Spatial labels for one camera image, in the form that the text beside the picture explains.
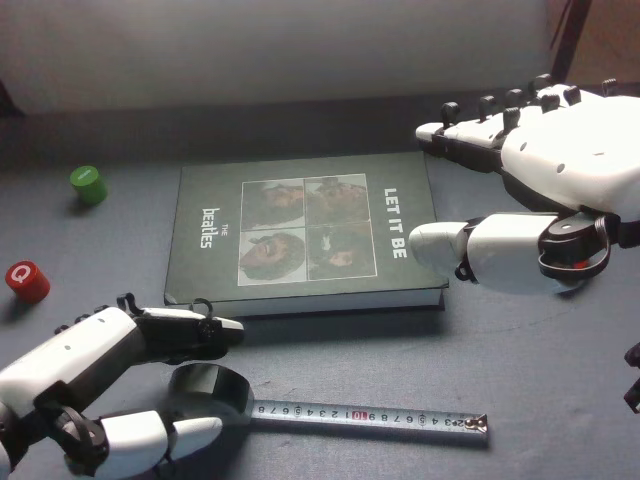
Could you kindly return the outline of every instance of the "book cover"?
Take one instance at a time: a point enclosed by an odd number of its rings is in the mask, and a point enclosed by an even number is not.
[[[165,301],[222,316],[438,305],[447,280],[408,246],[433,221],[420,152],[184,167]]]

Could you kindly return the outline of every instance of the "book title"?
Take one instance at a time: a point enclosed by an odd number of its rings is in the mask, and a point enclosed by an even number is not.
[[[216,225],[216,212],[219,211],[219,208],[202,209],[202,224],[200,225],[200,248],[211,248],[213,246],[215,238],[226,237],[227,235],[229,235],[228,224],[220,225],[220,227]]]
[[[389,231],[394,235],[394,238],[391,239],[393,258],[407,258],[404,236],[398,236],[403,233],[403,230],[402,219],[400,218],[400,202],[396,195],[396,189],[385,188],[384,196],[387,204],[387,212],[394,214],[393,217],[389,219]]]

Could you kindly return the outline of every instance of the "table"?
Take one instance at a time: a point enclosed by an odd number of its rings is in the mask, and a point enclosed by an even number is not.
[[[0,288],[0,365],[116,295],[161,305],[180,166],[212,157],[295,157],[415,148],[441,98],[177,109],[0,122],[0,266],[29,258],[52,283],[26,308]],[[98,166],[108,199],[78,208],[74,165]],[[440,220],[522,211],[497,175],[428,159]],[[637,251],[565,297],[515,296],[452,281],[443,312],[260,319],[219,363],[259,398],[485,412],[487,449],[292,433],[225,434],[178,462],[189,479],[633,478],[640,423],[622,399],[639,376]],[[172,368],[129,370],[86,412],[148,407]],[[70,478],[50,440],[14,479]],[[140,478],[153,478],[152,474]]]

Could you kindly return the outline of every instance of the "gray fabric surface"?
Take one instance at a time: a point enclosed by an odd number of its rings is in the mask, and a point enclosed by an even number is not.
[[[0,266],[4,273],[13,262],[31,259],[52,290],[26,309],[0,288],[2,366],[58,325],[114,303],[119,293],[133,291],[143,305],[162,304],[179,170],[192,163],[187,157],[137,161],[126,146],[97,141],[95,132],[91,143],[82,131],[30,121],[0,129],[14,135],[4,151],[13,166],[0,175]],[[49,128],[44,137],[54,158],[77,161],[96,152],[110,189],[102,205],[77,208],[67,180],[71,166],[47,162],[42,143],[24,140],[34,138],[28,130],[34,123],[36,137]],[[66,140],[60,143],[56,135]],[[36,151],[40,159],[32,162]],[[24,166],[16,168],[22,154]],[[498,176],[437,159],[429,166],[440,220],[523,210]],[[444,312],[247,323],[245,344],[220,363],[246,376],[256,397],[486,412],[490,446],[227,434],[222,445],[179,462],[177,478],[633,478],[640,424],[622,395],[638,377],[623,360],[640,341],[638,271],[637,251],[616,248],[607,270],[571,297],[511,296],[452,281]],[[152,405],[171,371],[164,365],[129,370],[87,415]],[[49,440],[32,447],[12,476],[70,477]]]

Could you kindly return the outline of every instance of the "white backdrop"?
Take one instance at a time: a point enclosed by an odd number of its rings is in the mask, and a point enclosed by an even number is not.
[[[542,0],[3,0],[28,113],[508,87],[549,68]]]

